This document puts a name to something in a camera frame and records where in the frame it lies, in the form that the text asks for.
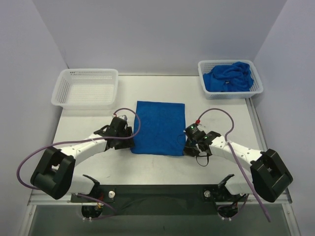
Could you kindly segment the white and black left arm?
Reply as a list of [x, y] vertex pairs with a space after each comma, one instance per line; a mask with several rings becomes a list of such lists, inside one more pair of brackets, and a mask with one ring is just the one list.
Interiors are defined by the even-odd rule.
[[89, 142], [62, 148], [45, 149], [32, 177], [31, 184], [58, 200], [67, 193], [95, 196], [100, 183], [89, 175], [75, 175], [74, 168], [88, 158], [111, 148], [125, 149], [134, 146], [132, 127], [125, 115], [113, 117], [110, 125], [95, 131]]

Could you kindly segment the blue towel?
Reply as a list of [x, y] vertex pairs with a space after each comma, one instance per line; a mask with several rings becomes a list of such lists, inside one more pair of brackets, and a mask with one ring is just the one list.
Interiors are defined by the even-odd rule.
[[137, 101], [136, 113], [132, 153], [183, 156], [185, 104]]

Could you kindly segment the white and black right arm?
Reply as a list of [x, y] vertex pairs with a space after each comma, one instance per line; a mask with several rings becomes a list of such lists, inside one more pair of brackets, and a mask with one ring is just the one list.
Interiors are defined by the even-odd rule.
[[184, 154], [214, 155], [240, 163], [243, 170], [251, 173], [246, 177], [251, 181], [255, 192], [267, 202], [275, 202], [293, 182], [287, 166], [273, 149], [261, 151], [239, 145], [226, 140], [223, 135], [215, 131], [206, 133], [205, 128], [196, 123], [188, 126], [184, 133], [187, 137]]

